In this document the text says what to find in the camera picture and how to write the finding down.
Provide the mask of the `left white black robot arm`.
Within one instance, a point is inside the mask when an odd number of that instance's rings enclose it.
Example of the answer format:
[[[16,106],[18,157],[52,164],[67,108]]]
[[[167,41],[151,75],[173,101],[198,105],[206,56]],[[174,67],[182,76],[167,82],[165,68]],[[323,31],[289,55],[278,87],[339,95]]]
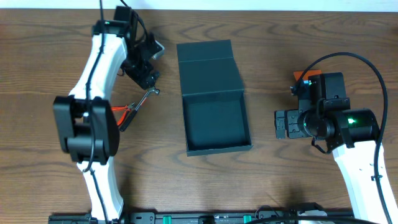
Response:
[[[160,74],[151,60],[164,54],[164,46],[127,4],[116,7],[111,20],[100,18],[92,28],[92,46],[85,69],[68,96],[57,96],[53,113],[61,150],[70,155],[83,174],[91,200],[85,215],[51,215],[49,223],[130,223],[114,169],[120,134],[134,119],[150,94],[159,94]],[[110,99],[117,76],[127,75],[145,95],[138,104],[124,107],[116,120]]]

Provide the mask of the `small steel claw hammer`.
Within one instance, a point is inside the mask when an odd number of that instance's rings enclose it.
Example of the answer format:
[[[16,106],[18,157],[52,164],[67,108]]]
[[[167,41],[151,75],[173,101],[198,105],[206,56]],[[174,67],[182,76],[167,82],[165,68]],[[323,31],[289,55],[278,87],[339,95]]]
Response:
[[[119,130],[121,132],[124,132],[125,130],[127,130],[128,126],[130,125],[130,123],[132,122],[132,120],[134,119],[134,117],[136,116],[137,112],[139,111],[140,107],[144,104],[144,102],[146,101],[146,99],[150,96],[150,95],[159,95],[160,90],[157,89],[156,87],[150,87],[147,92],[145,93],[145,95],[141,98],[140,102],[138,102],[138,104],[136,106],[133,106],[130,110],[130,112],[127,113],[126,117],[124,118],[123,122],[121,123],[121,125],[119,126]]]

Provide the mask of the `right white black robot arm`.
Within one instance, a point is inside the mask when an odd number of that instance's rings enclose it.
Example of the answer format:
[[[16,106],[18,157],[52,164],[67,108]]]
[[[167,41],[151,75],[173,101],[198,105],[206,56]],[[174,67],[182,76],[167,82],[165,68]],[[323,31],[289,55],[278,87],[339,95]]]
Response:
[[[298,91],[296,110],[275,112],[278,139],[311,138],[326,142],[343,175],[354,217],[386,223],[385,211],[397,222],[397,204],[386,172],[384,156],[374,161],[380,133],[374,113],[353,110],[342,73],[309,76]]]

